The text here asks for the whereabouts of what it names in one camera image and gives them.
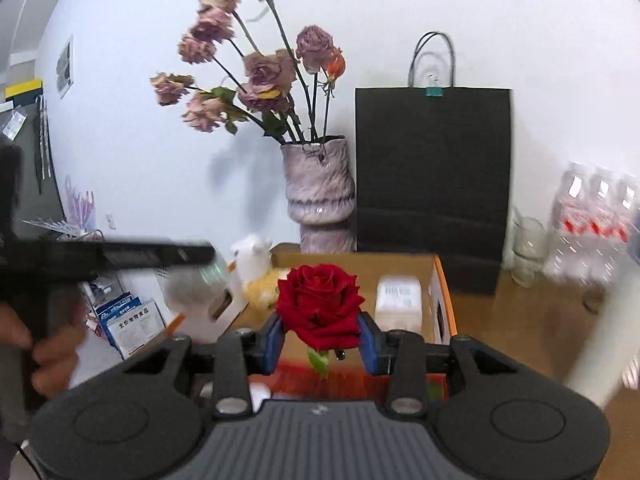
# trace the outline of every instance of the cable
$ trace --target cable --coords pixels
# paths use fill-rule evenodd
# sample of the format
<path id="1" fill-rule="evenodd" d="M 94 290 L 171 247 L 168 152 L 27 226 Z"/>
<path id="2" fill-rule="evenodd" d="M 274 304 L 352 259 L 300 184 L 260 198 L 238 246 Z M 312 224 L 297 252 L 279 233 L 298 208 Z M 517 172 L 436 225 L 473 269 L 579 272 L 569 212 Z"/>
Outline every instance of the cable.
<path id="1" fill-rule="evenodd" d="M 40 475 L 40 472 L 36 469 L 36 466 L 33 465 L 33 462 L 31 461 L 31 458 L 29 458 L 27 456 L 27 454 L 24 452 L 24 450 L 20 447 L 20 444 L 14 444 L 14 446 L 15 446 L 15 449 L 18 450 L 18 453 L 20 453 L 22 458 L 27 461 L 27 464 L 29 464 L 31 469 L 33 469 L 33 472 L 36 473 L 36 476 L 38 477 L 38 480 L 42 480 L 42 476 Z"/>
<path id="2" fill-rule="evenodd" d="M 415 46 L 414 57 L 411 60 L 411 66 L 409 67 L 409 75 L 407 78 L 407 86 L 412 88 L 415 82 L 415 63 L 417 61 L 418 56 L 420 55 L 420 51 L 424 48 L 424 46 L 436 36 L 441 36 L 444 41 L 447 43 L 447 48 L 449 49 L 449 55 L 451 57 L 451 71 L 449 76 L 449 81 L 451 86 L 456 85 L 456 51 L 453 47 L 453 41 L 448 34 L 445 32 L 439 32 L 437 30 L 432 30 L 431 32 L 427 32 L 424 34 L 418 43 Z"/>

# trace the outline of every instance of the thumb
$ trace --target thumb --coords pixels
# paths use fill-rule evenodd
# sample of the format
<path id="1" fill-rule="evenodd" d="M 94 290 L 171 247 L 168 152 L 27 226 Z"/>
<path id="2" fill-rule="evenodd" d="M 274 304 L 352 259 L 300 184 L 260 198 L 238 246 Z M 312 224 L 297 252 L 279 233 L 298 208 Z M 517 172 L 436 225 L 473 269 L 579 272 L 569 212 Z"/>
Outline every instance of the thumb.
<path id="1" fill-rule="evenodd" d="M 9 344 L 28 350 L 32 343 L 29 330 L 18 319 L 14 310 L 6 303 L 0 303 L 0 344 Z"/>

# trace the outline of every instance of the black paper bag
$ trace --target black paper bag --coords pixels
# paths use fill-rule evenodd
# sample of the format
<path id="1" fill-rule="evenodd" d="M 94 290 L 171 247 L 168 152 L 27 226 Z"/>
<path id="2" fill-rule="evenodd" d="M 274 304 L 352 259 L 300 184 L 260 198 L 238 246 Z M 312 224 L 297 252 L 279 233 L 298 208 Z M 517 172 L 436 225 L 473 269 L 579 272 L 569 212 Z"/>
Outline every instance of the black paper bag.
<path id="1" fill-rule="evenodd" d="M 426 93 L 356 89 L 358 250 L 438 253 L 450 288 L 493 293 L 508 217 L 510 90 Z"/>

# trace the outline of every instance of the human hand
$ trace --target human hand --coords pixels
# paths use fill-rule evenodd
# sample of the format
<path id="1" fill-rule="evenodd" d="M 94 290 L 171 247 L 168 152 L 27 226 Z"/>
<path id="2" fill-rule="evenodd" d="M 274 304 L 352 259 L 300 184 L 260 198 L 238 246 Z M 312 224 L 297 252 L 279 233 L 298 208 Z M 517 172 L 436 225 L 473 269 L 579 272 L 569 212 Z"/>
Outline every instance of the human hand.
<path id="1" fill-rule="evenodd" d="M 0 344 L 31 350 L 40 365 L 31 377 L 33 387 L 46 397 L 53 397 L 68 387 L 71 374 L 78 363 L 76 348 L 84 341 L 86 326 L 81 304 L 74 309 L 69 323 L 56 335 L 33 345 L 31 333 L 14 310 L 0 302 Z"/>

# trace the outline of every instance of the textured vase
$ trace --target textured vase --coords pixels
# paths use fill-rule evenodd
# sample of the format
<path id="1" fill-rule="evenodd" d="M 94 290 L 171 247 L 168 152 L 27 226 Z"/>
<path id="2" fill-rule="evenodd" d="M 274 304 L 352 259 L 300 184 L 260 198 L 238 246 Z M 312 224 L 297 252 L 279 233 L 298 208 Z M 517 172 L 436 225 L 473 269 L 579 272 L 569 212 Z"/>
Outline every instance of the textured vase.
<path id="1" fill-rule="evenodd" d="M 348 218 L 355 209 L 355 183 L 349 169 L 346 139 L 327 137 L 324 144 L 285 144 L 289 217 L 300 227 L 303 253 L 353 250 Z"/>

